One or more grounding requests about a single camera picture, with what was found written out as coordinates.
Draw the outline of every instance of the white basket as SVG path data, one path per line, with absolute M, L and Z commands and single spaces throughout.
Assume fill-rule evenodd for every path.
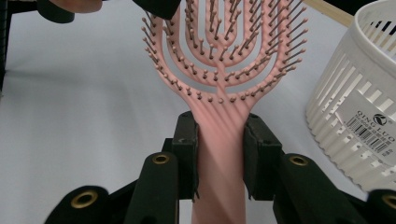
M 396 1 L 361 8 L 306 109 L 324 153 L 366 191 L 396 190 L 395 27 Z

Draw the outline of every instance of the hairbrush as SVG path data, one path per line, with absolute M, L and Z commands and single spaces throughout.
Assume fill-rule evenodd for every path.
M 252 107 L 302 61 L 307 19 L 299 18 L 306 7 L 297 0 L 202 4 L 187 0 L 171 20 L 146 12 L 143 40 L 161 79 L 187 103 L 199 124 L 199 194 L 192 223 L 243 224 L 244 126 Z M 257 57 L 247 62 L 254 49 Z M 272 67 L 260 78 L 267 65 Z M 227 91 L 242 84 L 251 86 Z

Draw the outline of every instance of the white tabletop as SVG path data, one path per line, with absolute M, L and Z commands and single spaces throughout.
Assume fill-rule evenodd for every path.
M 188 109 L 158 78 L 144 51 L 143 11 L 104 2 L 98 13 L 56 24 L 13 16 L 0 101 L 0 223 L 43 223 L 62 197 L 85 185 L 110 193 L 136 180 L 144 159 L 172 137 Z M 347 30 L 312 8 L 307 53 L 253 113 L 287 153 L 313 159 L 335 186 L 366 194 L 318 147 L 305 121 L 312 90 Z M 182 202 L 180 223 L 189 223 Z M 271 202 L 247 202 L 248 223 L 276 223 Z

